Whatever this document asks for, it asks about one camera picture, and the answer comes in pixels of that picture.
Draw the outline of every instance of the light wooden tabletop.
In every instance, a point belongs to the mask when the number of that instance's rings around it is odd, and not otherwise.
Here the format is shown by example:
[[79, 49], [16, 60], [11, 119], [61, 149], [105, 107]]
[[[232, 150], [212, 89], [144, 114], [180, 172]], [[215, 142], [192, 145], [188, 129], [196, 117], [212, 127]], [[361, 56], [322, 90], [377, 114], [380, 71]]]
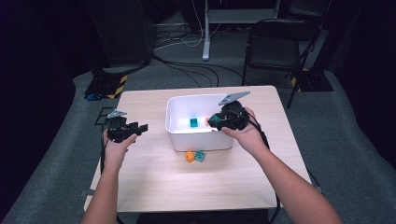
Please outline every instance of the light wooden tabletop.
[[[203, 162], [187, 162], [172, 149], [165, 129], [166, 104], [174, 96], [250, 91], [239, 99], [251, 108], [271, 150], [311, 182], [276, 88], [272, 86], [126, 91], [118, 110], [127, 122], [148, 124], [126, 154], [120, 170], [119, 212], [203, 211], [276, 207], [273, 188], [259, 164], [240, 147], [206, 151]], [[99, 166], [93, 177], [95, 189]], [[86, 209], [91, 196], [87, 198]]]

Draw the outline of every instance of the chair back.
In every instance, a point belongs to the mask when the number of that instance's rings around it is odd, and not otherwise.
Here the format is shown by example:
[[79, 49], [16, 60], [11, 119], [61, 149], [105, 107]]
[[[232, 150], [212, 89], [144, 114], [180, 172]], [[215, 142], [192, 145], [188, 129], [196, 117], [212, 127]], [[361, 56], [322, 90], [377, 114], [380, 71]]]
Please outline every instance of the chair back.
[[251, 27], [249, 39], [253, 37], [269, 37], [295, 41], [312, 41], [319, 34], [319, 27], [311, 21], [269, 19], [256, 22]]

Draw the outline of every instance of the person's left arm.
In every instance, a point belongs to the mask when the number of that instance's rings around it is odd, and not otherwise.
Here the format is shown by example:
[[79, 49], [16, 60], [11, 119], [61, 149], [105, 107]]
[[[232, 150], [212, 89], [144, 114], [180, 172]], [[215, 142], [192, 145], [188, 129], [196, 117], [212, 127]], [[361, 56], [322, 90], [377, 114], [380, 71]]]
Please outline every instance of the person's left arm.
[[133, 134], [121, 143], [107, 141], [105, 168], [99, 179], [95, 193], [81, 223], [116, 223], [117, 222], [117, 198], [119, 192], [119, 172], [127, 152], [127, 147], [136, 140]]

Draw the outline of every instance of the black curtain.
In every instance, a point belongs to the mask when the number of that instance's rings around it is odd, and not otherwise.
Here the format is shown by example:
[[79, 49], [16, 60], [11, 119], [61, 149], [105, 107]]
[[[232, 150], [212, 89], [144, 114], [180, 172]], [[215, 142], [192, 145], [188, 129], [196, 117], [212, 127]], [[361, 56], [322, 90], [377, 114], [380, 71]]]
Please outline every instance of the black curtain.
[[26, 1], [0, 4], [0, 221], [47, 152], [75, 85]]
[[378, 152], [396, 167], [396, 26], [392, 0], [361, 4], [350, 46], [336, 75], [356, 120]]

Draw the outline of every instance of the dark background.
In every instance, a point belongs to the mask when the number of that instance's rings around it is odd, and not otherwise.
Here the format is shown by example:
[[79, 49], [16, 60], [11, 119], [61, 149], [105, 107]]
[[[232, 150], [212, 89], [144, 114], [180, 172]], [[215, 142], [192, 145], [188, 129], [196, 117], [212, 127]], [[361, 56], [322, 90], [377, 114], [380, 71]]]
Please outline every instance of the dark background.
[[[191, 6], [186, 6], [186, 2], [190, 1], [143, 2], [148, 17], [154, 21], [180, 10], [191, 28], [196, 29], [188, 16]], [[204, 1], [196, 1], [198, 11], [202, 10], [200, 2]], [[230, 1], [230, 7], [238, 5]], [[0, 8], [2, 219], [40, 163], [73, 103], [73, 77], [91, 70], [86, 50], [81, 48], [76, 34], [70, 32], [70, 13], [80, 18], [84, 29], [81, 32], [91, 41], [94, 60], [103, 67], [109, 67], [110, 62], [94, 22], [80, 1], [3, 1]], [[391, 0], [333, 1], [327, 21], [331, 38], [326, 40], [317, 63], [320, 70], [336, 61], [332, 70], [352, 104], [359, 126], [393, 166], [394, 8]], [[347, 27], [354, 15], [355, 25]], [[334, 58], [340, 57], [334, 54], [337, 50], [345, 53], [342, 60]]]

